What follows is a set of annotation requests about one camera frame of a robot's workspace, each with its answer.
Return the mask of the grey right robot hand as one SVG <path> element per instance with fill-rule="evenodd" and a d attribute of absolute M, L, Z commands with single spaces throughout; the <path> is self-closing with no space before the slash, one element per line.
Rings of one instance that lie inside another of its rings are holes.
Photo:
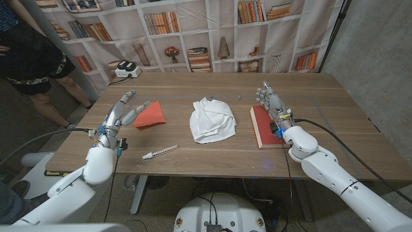
<path fill-rule="evenodd" d="M 293 126 L 292 112 L 286 108 L 284 102 L 274 93 L 267 81 L 263 81 L 263 85 L 263 88 L 257 89 L 256 100 L 266 109 L 269 117 L 283 133 Z"/>

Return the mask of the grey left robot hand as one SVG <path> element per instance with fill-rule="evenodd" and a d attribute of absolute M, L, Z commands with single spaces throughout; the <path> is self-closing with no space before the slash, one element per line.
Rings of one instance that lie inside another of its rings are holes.
<path fill-rule="evenodd" d="M 146 101 L 142 105 L 137 108 L 133 108 L 126 113 L 126 104 L 135 97 L 136 90 L 130 90 L 126 92 L 109 110 L 102 125 L 98 127 L 98 137 L 95 142 L 96 147 L 114 150 L 118 143 L 117 133 L 120 128 L 122 126 L 128 126 L 134 122 L 138 115 L 151 104 L 151 101 Z"/>

